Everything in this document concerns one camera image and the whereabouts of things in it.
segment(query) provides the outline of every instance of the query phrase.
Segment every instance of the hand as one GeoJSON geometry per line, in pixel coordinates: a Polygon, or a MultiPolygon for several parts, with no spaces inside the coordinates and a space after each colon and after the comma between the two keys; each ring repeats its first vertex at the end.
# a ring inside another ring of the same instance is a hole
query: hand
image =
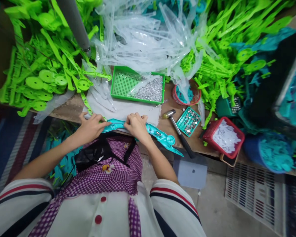
{"type": "Polygon", "coordinates": [[[143,145],[147,145],[152,141],[146,128],[147,119],[147,115],[140,116],[139,113],[135,113],[128,115],[126,123],[124,123],[124,127],[143,145]]]}
{"type": "Polygon", "coordinates": [[[88,112],[82,112],[80,114],[81,126],[68,138],[71,145],[76,148],[96,139],[103,132],[104,128],[111,124],[111,122],[105,122],[100,114],[93,114],[91,118],[85,119],[87,113],[88,112]]]}

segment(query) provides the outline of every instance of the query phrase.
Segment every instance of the red stripe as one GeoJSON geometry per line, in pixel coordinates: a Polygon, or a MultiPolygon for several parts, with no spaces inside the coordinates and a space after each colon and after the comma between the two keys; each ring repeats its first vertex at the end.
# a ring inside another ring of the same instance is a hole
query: red stripe
{"type": "Polygon", "coordinates": [[[153,191],[163,191],[163,192],[169,192],[169,193],[172,193],[172,194],[177,195],[178,197],[182,198],[196,212],[196,214],[198,215],[196,208],[185,197],[183,197],[178,192],[176,192],[176,191],[174,191],[172,189],[169,189],[169,188],[152,188],[151,191],[150,191],[150,193],[153,192],[153,191]]]}
{"type": "Polygon", "coordinates": [[[26,158],[26,154],[31,146],[33,141],[33,137],[35,135],[36,129],[38,127],[37,124],[33,124],[34,117],[31,116],[30,122],[26,128],[22,143],[20,145],[19,150],[17,151],[14,163],[11,167],[8,179],[6,181],[6,185],[8,185],[11,180],[20,172],[23,167],[24,160],[26,158]]]}
{"type": "Polygon", "coordinates": [[[40,189],[46,189],[46,190],[51,190],[49,187],[46,187],[44,185],[40,185],[40,184],[28,184],[28,185],[23,185],[20,187],[16,187],[14,189],[11,189],[9,191],[7,191],[6,193],[2,194],[0,196],[0,199],[4,198],[6,195],[9,195],[10,193],[22,190],[22,189],[28,189],[28,188],[40,188],[40,189]]]}

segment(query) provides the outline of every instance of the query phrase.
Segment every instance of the purple checkered scarf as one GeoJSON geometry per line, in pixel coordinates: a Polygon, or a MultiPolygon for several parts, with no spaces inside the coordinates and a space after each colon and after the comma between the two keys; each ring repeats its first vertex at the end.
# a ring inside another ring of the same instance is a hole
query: purple checkered scarf
{"type": "MultiPolygon", "coordinates": [[[[119,158],[123,158],[131,142],[128,137],[107,138],[112,152],[119,158]]],[[[51,201],[47,210],[36,224],[30,237],[46,236],[59,208],[65,198],[75,197],[81,194],[97,194],[103,192],[127,192],[130,196],[137,194],[137,182],[141,181],[142,159],[138,146],[136,145],[128,158],[126,167],[117,160],[112,160],[109,165],[114,164],[115,170],[107,174],[102,170],[103,165],[107,165],[111,159],[100,161],[100,165],[93,165],[90,168],[77,173],[70,184],[51,201]]],[[[128,203],[130,237],[141,237],[140,218],[135,201],[130,197],[128,203]]]]}

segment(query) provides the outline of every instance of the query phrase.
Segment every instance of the hammer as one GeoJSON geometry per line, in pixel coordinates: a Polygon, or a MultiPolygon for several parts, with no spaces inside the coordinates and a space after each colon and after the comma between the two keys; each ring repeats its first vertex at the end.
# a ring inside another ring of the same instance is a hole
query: hammer
{"type": "Polygon", "coordinates": [[[182,142],[183,147],[184,147],[185,150],[187,151],[187,153],[188,153],[188,155],[190,156],[190,158],[191,158],[191,159],[194,159],[194,158],[195,158],[195,156],[194,156],[194,152],[192,151],[192,149],[191,149],[190,145],[188,144],[188,142],[185,140],[183,134],[182,134],[181,131],[179,130],[178,126],[176,125],[176,123],[175,123],[175,121],[174,121],[174,119],[173,119],[173,117],[172,117],[174,114],[175,114],[175,110],[170,110],[170,111],[164,113],[164,114],[162,115],[162,117],[163,117],[164,119],[170,119],[170,121],[172,122],[172,124],[173,124],[175,130],[177,131],[177,133],[178,133],[178,135],[179,135],[179,138],[180,138],[180,140],[181,140],[181,142],[182,142]]]}

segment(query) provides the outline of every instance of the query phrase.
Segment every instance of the white fabric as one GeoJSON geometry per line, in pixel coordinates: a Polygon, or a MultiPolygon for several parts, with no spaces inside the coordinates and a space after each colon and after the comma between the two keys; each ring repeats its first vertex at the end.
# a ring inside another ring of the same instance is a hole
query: white fabric
{"type": "MultiPolygon", "coordinates": [[[[86,96],[86,99],[94,113],[102,114],[102,116],[106,117],[107,119],[119,119],[126,121],[127,115],[129,115],[130,113],[138,112],[140,115],[148,116],[148,123],[151,123],[155,127],[158,126],[161,105],[154,108],[156,106],[154,104],[140,103],[131,100],[121,100],[113,98],[114,107],[118,109],[118,111],[113,112],[107,109],[109,107],[108,100],[103,99],[103,97],[97,91],[94,91],[93,93],[97,94],[98,101],[93,97],[90,90],[88,91],[88,95],[86,96]]],[[[83,112],[87,112],[86,106],[83,108],[83,112]]]]}
{"type": "MultiPolygon", "coordinates": [[[[1,195],[14,187],[26,184],[51,187],[43,179],[17,180],[10,183],[1,195]]],[[[138,182],[137,189],[138,194],[132,198],[138,207],[143,237],[164,236],[155,211],[160,214],[177,237],[206,237],[198,218],[184,205],[165,197],[150,197],[142,182],[138,182]]],[[[195,209],[191,197],[179,185],[171,181],[157,180],[153,184],[152,193],[171,195],[195,209]]],[[[21,196],[0,204],[0,236],[33,207],[47,201],[48,196],[46,195],[21,196]]],[[[125,192],[79,195],[65,199],[47,236],[129,237],[128,202],[129,195],[125,192]],[[106,201],[101,202],[102,197],[106,197],[106,201]],[[102,217],[100,224],[95,223],[97,215],[102,217]]],[[[27,236],[39,217],[18,236],[27,236]]]]}
{"type": "MultiPolygon", "coordinates": [[[[37,184],[42,185],[50,188],[52,190],[52,185],[47,182],[45,179],[22,179],[22,180],[15,180],[9,183],[4,190],[0,193],[0,196],[3,194],[13,190],[14,188],[22,187],[24,185],[31,185],[37,184]]],[[[5,197],[9,197],[13,194],[22,191],[38,191],[39,189],[21,189],[16,192],[12,192],[5,197]]],[[[0,205],[0,236],[10,228],[16,221],[22,218],[26,213],[36,207],[38,204],[46,201],[50,201],[51,197],[50,194],[39,194],[39,195],[27,195],[21,197],[15,197],[8,201],[5,201],[3,204],[0,205]]],[[[43,215],[44,211],[19,235],[19,237],[28,236],[31,230],[34,228],[35,224],[40,220],[41,216],[43,215]]]]}

